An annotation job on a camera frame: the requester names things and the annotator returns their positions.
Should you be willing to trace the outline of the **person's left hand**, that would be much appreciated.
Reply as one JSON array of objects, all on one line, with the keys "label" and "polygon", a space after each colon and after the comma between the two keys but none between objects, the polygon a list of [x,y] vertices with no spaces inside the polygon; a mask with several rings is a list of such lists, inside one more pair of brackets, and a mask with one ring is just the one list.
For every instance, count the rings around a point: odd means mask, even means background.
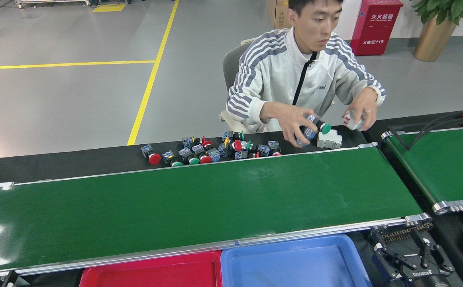
[{"label": "person's left hand", "polygon": [[348,124],[350,120],[346,119],[346,113],[350,110],[355,111],[354,121],[358,122],[364,115],[362,131],[366,131],[373,126],[377,120],[377,93],[371,87],[365,87],[361,92],[355,96],[349,105],[348,109],[343,114],[344,124]]}]

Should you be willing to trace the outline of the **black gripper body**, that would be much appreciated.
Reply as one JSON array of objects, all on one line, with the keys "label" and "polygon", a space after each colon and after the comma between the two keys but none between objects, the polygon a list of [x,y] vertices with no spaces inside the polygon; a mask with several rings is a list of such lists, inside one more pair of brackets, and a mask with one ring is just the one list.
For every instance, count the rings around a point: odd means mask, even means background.
[{"label": "black gripper body", "polygon": [[463,282],[455,273],[432,274],[407,279],[408,287],[463,287]]}]

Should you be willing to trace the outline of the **person's right hand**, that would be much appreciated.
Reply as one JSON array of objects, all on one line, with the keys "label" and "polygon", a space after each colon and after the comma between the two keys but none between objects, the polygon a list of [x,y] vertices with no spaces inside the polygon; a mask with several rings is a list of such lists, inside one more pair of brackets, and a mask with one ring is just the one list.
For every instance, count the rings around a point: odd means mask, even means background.
[{"label": "person's right hand", "polygon": [[290,142],[294,147],[302,147],[303,144],[310,144],[310,140],[301,132],[301,126],[309,128],[314,132],[317,131],[316,125],[310,120],[307,120],[307,116],[315,116],[315,111],[312,109],[275,103],[275,113],[273,117],[278,120],[284,139]]}]

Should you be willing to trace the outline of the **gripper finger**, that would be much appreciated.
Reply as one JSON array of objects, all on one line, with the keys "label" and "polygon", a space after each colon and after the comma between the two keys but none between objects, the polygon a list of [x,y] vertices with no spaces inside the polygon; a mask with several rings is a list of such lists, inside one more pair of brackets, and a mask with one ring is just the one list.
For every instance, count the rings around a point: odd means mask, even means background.
[{"label": "gripper finger", "polygon": [[416,267],[410,271],[410,275],[451,275],[455,271],[443,248],[435,244],[427,232],[413,229],[410,236],[420,249]]},{"label": "gripper finger", "polygon": [[414,282],[407,274],[415,265],[415,247],[409,239],[385,240],[371,239],[372,260],[386,282]]}]

